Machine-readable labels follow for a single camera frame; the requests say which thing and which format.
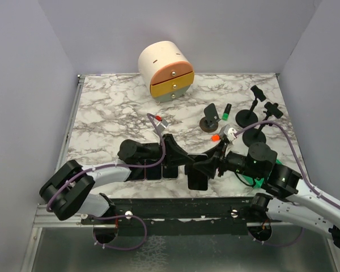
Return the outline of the grey-cased phone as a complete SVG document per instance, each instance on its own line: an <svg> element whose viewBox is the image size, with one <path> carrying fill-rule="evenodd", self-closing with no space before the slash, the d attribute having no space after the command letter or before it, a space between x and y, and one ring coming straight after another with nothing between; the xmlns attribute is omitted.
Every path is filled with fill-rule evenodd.
<svg viewBox="0 0 340 272"><path fill-rule="evenodd" d="M163 167L161 175L163 179L177 179L179 176L179 168L178 167Z"/></svg>

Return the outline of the white-edged back phone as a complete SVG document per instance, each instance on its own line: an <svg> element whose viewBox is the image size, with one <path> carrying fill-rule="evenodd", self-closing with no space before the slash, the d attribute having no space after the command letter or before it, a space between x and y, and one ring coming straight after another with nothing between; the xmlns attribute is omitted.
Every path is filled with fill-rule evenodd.
<svg viewBox="0 0 340 272"><path fill-rule="evenodd" d="M207 158L205 154L189 154L195 162L203 161ZM188 179L188 189L206 191L208 189L209 178L196 169L192 169L191 174L186 175Z"/></svg>

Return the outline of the brown round phone stand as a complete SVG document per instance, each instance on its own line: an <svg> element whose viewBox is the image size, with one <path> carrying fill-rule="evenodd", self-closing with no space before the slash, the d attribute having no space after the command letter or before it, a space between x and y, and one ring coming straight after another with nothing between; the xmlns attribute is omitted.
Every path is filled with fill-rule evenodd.
<svg viewBox="0 0 340 272"><path fill-rule="evenodd" d="M209 104L204 110L204 116L199 121L200 128L207 133L215 132L219 126L219 115L214 103Z"/></svg>

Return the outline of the purple-edged black phone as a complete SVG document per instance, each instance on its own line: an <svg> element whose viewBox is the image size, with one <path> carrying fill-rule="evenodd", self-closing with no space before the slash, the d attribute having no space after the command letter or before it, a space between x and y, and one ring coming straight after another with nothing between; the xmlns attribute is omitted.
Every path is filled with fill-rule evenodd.
<svg viewBox="0 0 340 272"><path fill-rule="evenodd" d="M130 181L143 181L145 179L144 168L132 168L129 176Z"/></svg>

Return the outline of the black round-base phone stand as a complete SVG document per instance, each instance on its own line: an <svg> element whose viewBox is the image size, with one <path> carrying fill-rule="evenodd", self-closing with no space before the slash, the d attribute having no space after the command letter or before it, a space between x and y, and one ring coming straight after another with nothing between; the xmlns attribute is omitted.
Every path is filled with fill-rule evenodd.
<svg viewBox="0 0 340 272"><path fill-rule="evenodd" d="M251 124L258 122L258 117L254 113L254 109L259 102L263 102L266 100L266 96L264 95L263 90L261 90L256 85L252 86L250 90L254 94L254 100L252 101L251 107L249 109L240 110L235 117L236 123L241 128L245 128Z"/></svg>

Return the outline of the black back phone stand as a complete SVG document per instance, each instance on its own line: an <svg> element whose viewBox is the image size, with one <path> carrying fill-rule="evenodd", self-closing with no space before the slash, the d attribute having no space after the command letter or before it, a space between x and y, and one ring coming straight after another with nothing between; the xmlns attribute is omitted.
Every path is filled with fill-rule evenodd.
<svg viewBox="0 0 340 272"><path fill-rule="evenodd" d="M185 165L185 166L184 166L184 173L185 173L185 175L191 174L192 169L193 169L193 167L192 167L191 164Z"/></svg>

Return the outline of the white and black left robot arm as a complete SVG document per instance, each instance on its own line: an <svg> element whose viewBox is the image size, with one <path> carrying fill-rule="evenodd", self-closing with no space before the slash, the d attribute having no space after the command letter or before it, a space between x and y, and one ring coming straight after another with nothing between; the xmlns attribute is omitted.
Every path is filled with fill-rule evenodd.
<svg viewBox="0 0 340 272"><path fill-rule="evenodd" d="M172 134L163 135L159 143L127 139L121 143L117 155L118 159L113 162L87 169L76 160L67 161L39 191L47 210L59 220L82 213L94 215L100 223L109 223L114 216L110 200L103 193L93 193L94 188L113 182L141 180L148 170L194 163Z"/></svg>

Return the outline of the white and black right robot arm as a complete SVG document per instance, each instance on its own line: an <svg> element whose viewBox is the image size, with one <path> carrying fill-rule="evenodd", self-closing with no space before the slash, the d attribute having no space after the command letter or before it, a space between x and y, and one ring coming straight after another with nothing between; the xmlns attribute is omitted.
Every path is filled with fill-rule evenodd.
<svg viewBox="0 0 340 272"><path fill-rule="evenodd" d="M209 178L231 171L262 179L264 193L256 194L249 207L254 221L268 218L290 222L326 236L340 249L340 200L316 188L297 171L276 163L276 159L275 151L257 142L245 156L226 154L216 146L211 158L196 162L193 167Z"/></svg>

